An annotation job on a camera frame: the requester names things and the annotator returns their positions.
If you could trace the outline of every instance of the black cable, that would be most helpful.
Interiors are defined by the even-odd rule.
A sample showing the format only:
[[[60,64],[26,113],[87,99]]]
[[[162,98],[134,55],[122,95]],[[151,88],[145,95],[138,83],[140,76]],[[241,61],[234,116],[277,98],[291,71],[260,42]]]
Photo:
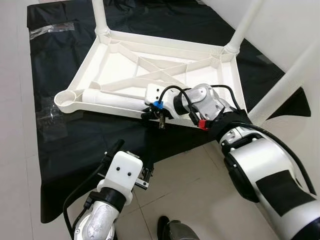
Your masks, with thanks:
[[[244,127],[244,128],[249,128],[249,129],[253,129],[253,130],[257,130],[258,132],[268,136],[269,138],[271,138],[272,140],[274,140],[276,143],[278,143],[295,161],[295,163],[297,164],[303,179],[305,181],[305,184],[307,185],[309,192],[311,194],[317,195],[316,194],[316,190],[309,178],[309,175],[304,167],[304,165],[302,164],[302,162],[300,161],[300,159],[298,158],[298,156],[283,142],[281,141],[279,138],[277,138],[275,135],[273,135],[272,133],[268,132],[267,130],[264,130],[263,128],[259,127],[259,126],[255,126],[252,124],[248,124],[248,123],[243,123],[243,122],[231,122],[230,123],[231,126],[233,127]]]
[[[79,222],[79,220],[83,217],[83,215],[86,213],[87,209],[84,207],[83,210],[80,212],[80,214],[76,217],[76,219],[73,222],[72,225],[72,232],[74,233],[76,230],[76,225]]]
[[[63,217],[65,221],[65,225],[68,228],[69,234],[71,239],[74,239],[74,232],[71,226],[69,216],[68,216],[68,207],[74,202],[73,198],[75,197],[76,193],[81,191],[81,189],[94,177],[96,176],[103,168],[105,167],[105,163],[101,163],[96,170],[90,174],[76,189],[74,189],[70,195],[65,199],[63,203]]]
[[[188,95],[186,94],[185,90],[183,90],[181,87],[179,86],[176,86],[176,85],[171,85],[171,86],[167,86],[161,93],[160,97],[159,97],[159,100],[158,100],[158,103],[160,104],[161,101],[162,101],[162,98],[164,97],[166,91],[168,91],[169,89],[178,89],[185,97],[187,103],[188,103],[188,107],[190,109],[190,112],[192,111],[192,102],[190,100],[190,98],[188,97]]]
[[[237,103],[237,100],[236,100],[236,97],[235,97],[234,91],[231,89],[231,87],[229,87],[228,85],[222,85],[222,84],[220,84],[220,85],[210,85],[210,87],[212,87],[212,88],[225,88],[225,89],[228,89],[228,90],[229,90],[229,92],[230,92],[230,95],[231,95],[232,101],[233,101],[233,103],[234,103],[234,105],[235,105],[236,109],[241,110],[241,108],[240,108],[239,104]]]

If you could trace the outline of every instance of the white pipe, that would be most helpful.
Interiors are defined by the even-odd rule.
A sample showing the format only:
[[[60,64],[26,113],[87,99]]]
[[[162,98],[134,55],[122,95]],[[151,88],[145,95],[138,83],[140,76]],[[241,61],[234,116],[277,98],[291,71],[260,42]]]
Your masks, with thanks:
[[[110,29],[107,25],[105,6],[103,0],[92,0],[94,18],[95,18],[95,33],[107,34]]]
[[[245,39],[247,30],[249,29],[251,23],[258,14],[264,0],[253,0],[243,16],[240,24],[236,28],[230,42],[224,47],[224,50],[230,54],[238,54],[240,51],[240,45]]]
[[[142,111],[147,107],[144,100],[104,93],[97,89],[85,89],[82,94],[82,102],[136,111]]]
[[[286,74],[249,112],[255,125],[261,125],[304,83],[306,76],[316,67],[319,69],[320,44],[317,39],[294,62]]]

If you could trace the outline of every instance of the white floor tile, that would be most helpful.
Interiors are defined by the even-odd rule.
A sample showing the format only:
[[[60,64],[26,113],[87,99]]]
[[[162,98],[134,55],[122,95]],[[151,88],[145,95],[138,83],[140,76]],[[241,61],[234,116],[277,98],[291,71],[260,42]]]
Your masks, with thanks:
[[[134,212],[135,210],[139,209],[139,204],[138,204],[138,200],[137,200],[137,196],[135,194],[135,192],[133,192],[133,198],[132,198],[132,202],[130,205],[128,206],[124,206],[121,213],[120,213],[120,216],[119,218],[127,215],[127,214],[130,214],[132,212]]]
[[[0,167],[1,239],[32,240],[26,162]]]
[[[151,240],[140,209],[120,217],[116,221],[115,229],[119,240]]]
[[[26,159],[28,189],[30,196],[30,211],[33,231],[33,240],[69,240],[65,221],[62,215],[50,223],[40,221],[40,187],[41,176],[38,156]]]
[[[277,240],[256,206],[215,176],[182,186],[141,210],[153,240],[162,215],[187,224],[201,240]]]
[[[142,207],[187,183],[213,174],[218,174],[218,169],[200,146],[157,162],[149,188],[143,190],[135,187],[134,191]]]
[[[19,74],[0,67],[0,103],[8,100],[21,101]]]
[[[0,102],[0,166],[21,162],[25,157],[21,100]]]
[[[224,164],[224,155],[222,154],[221,147],[217,141],[208,142],[204,144],[203,147],[219,170],[226,168]]]
[[[18,59],[18,17],[16,1],[0,2],[0,68],[14,71]]]
[[[21,53],[19,62],[24,147],[25,156],[28,158],[38,154],[35,101],[30,54]]]

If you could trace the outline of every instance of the white plastic frame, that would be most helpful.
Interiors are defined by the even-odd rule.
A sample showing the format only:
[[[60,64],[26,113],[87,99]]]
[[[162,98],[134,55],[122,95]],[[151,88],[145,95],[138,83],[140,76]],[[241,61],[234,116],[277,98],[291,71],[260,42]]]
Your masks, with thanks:
[[[108,28],[103,0],[92,0],[96,39],[69,87],[54,102],[64,113],[87,110],[141,118],[140,110],[82,101],[86,89],[144,100],[148,84],[192,88],[198,84],[228,85],[241,108],[246,109],[236,56],[240,44],[263,0],[254,0],[231,41],[224,46],[112,31]],[[230,104],[229,92],[217,93]],[[187,115],[168,121],[194,127]]]

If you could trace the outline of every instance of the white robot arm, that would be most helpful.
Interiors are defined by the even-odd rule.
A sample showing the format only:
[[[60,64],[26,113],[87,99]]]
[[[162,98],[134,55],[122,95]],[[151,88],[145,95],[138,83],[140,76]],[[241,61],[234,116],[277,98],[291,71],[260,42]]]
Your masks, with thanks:
[[[227,88],[235,107],[220,98],[215,87]],[[228,86],[200,84],[183,90],[150,84],[145,104],[149,107],[141,118],[159,119],[160,128],[165,128],[166,118],[178,119],[188,114],[196,126],[208,131],[212,140],[218,140],[235,188],[242,197],[265,208],[281,239],[320,239],[320,201],[302,163],[282,141],[251,124]],[[138,178],[143,166],[137,156],[114,152],[110,161],[104,180],[97,186],[98,192],[91,192],[86,202],[87,206],[93,204],[91,213],[77,219],[72,230],[75,240],[112,240],[113,223],[123,206],[130,204],[133,186],[149,186],[152,169],[144,169],[144,178]],[[293,161],[308,190],[296,179]]]
[[[215,87],[228,88],[235,108],[219,97]],[[155,99],[159,88],[162,94]],[[160,128],[164,127],[165,117],[189,114],[196,126],[218,140],[234,186],[245,199],[261,203],[281,239],[320,239],[320,201],[304,166],[282,141],[251,124],[228,86],[200,84],[181,90],[151,85],[145,101],[151,105],[142,118],[151,113],[159,116]],[[308,190],[296,179],[293,161]]]

